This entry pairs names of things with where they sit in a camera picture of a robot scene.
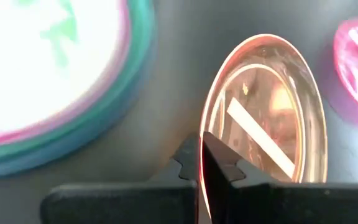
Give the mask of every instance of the white strip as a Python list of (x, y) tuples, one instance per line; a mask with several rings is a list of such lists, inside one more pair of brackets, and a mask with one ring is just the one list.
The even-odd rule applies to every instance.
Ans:
[(246, 133), (266, 152), (287, 176), (292, 178), (295, 165), (279, 148), (270, 136), (259, 126), (244, 107), (232, 98), (227, 113), (246, 131)]

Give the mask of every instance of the black plastic holder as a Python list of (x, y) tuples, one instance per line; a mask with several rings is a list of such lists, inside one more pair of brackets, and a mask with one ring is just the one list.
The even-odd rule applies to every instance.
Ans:
[[(212, 223), (358, 223), (358, 184), (278, 182), (212, 134), (202, 144)], [(197, 223), (199, 156), (192, 134), (146, 182), (58, 187), (41, 204), (42, 223)]]

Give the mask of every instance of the green design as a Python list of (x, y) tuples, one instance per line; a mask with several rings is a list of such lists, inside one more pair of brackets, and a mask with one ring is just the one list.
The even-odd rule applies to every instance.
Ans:
[[(16, 3), (22, 7), (31, 6), (39, 0), (15, 0)], [(52, 45), (53, 56), (55, 57), (56, 64), (60, 68), (65, 68), (69, 61), (67, 53), (62, 47), (61, 40), (66, 38), (73, 42), (78, 40), (77, 24), (74, 15), (74, 10), (70, 0), (44, 0), (44, 1), (59, 1), (60, 7), (62, 7), (70, 15), (59, 23), (52, 24), (49, 30), (42, 31), (40, 37), (50, 41)]]

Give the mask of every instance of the pink rim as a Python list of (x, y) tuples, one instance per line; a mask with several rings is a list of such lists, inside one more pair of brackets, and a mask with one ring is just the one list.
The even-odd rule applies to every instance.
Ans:
[(0, 134), (0, 145), (12, 143), (33, 136), (46, 133), (59, 127), (73, 118), (77, 117), (86, 111), (93, 103), (95, 103), (104, 92), (114, 83), (117, 78), (121, 67), (123, 66), (129, 44), (131, 42), (131, 22), (129, 18), (129, 11), (126, 6), (126, 0), (120, 1), (120, 21), (122, 21), (121, 30), (119, 32), (120, 49), (117, 51), (119, 54), (111, 56), (109, 65), (104, 69), (103, 77), (92, 85), (85, 93), (83, 93), (75, 102), (68, 105), (64, 110), (56, 113), (49, 118), (40, 121), (36, 124), (28, 126), (25, 129), (10, 133)]

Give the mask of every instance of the table surface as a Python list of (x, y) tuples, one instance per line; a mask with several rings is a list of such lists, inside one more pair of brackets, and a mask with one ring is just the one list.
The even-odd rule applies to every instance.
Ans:
[[(147, 179), (187, 134), (198, 130), (215, 74), (230, 51), (252, 35), (289, 40), (305, 56), (320, 87), (325, 77), (334, 77), (335, 30), (341, 21), (358, 16), (354, 0), (163, 0), (155, 7), (157, 60), (139, 101), (83, 150), (1, 178), (1, 224), (39, 223), (40, 200), (60, 184)], [(324, 112), (328, 180), (358, 182), (358, 126), (341, 119), (326, 100)]]

